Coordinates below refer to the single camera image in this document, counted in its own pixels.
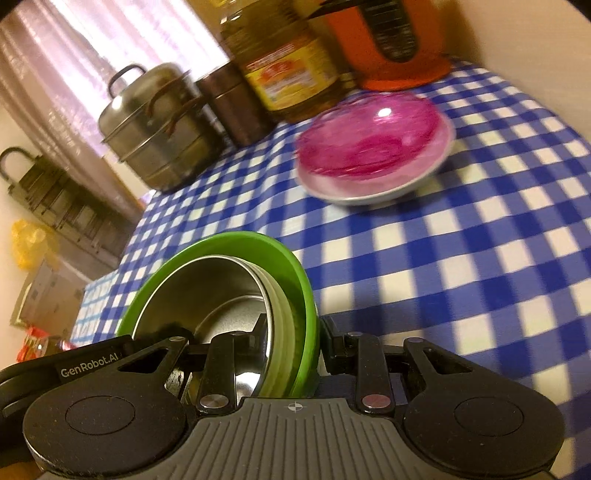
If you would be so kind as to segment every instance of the yellow plastic bag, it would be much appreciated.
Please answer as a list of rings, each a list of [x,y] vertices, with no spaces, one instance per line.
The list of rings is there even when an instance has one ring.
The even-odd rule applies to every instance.
[[[33,270],[44,258],[52,267],[59,265],[58,242],[48,227],[21,219],[12,225],[11,236],[12,254],[19,268]]]

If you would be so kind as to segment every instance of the orange container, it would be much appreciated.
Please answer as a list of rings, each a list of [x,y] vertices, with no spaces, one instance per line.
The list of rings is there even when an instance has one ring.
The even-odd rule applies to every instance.
[[[431,0],[357,4],[326,14],[326,20],[349,63],[361,74],[364,89],[405,90],[451,71],[443,56],[441,24]],[[378,22],[386,27],[377,27]]]

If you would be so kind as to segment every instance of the white plate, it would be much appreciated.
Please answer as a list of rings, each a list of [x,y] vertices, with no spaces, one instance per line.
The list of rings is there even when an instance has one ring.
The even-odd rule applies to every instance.
[[[451,152],[453,142],[456,139],[456,129],[447,115],[441,112],[439,112],[439,114],[443,121],[442,128],[436,132],[434,140],[432,140],[425,150],[419,153],[417,158],[411,163],[420,161],[420,159],[426,158],[429,155],[432,156],[434,151],[441,151],[441,154],[435,157],[432,162],[429,162],[428,167],[421,174],[414,176],[409,181],[403,182],[403,184],[399,184],[394,188],[379,193],[354,195],[348,192],[351,186],[355,186],[356,189],[357,187],[363,187],[364,185],[371,188],[372,184],[375,185],[376,182],[383,181],[384,178],[372,180],[343,180],[338,177],[315,175],[301,169],[297,159],[295,179],[308,194],[336,205],[373,205],[375,203],[382,203],[401,197],[402,195],[416,190],[424,180],[435,173]],[[404,167],[401,167],[394,173],[388,174],[387,177],[400,178],[403,168]]]

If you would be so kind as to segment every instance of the oil bottle label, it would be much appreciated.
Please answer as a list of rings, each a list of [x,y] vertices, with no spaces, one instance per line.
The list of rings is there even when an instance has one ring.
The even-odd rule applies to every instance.
[[[307,35],[246,66],[246,78],[271,111],[304,102],[338,76],[320,41]]]

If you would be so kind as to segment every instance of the screw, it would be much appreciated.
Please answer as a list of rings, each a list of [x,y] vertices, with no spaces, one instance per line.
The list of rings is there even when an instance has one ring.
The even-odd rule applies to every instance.
[[[225,407],[230,401],[228,397],[225,395],[220,395],[219,393],[212,393],[211,395],[205,395],[201,397],[200,403],[205,408],[223,408]]]

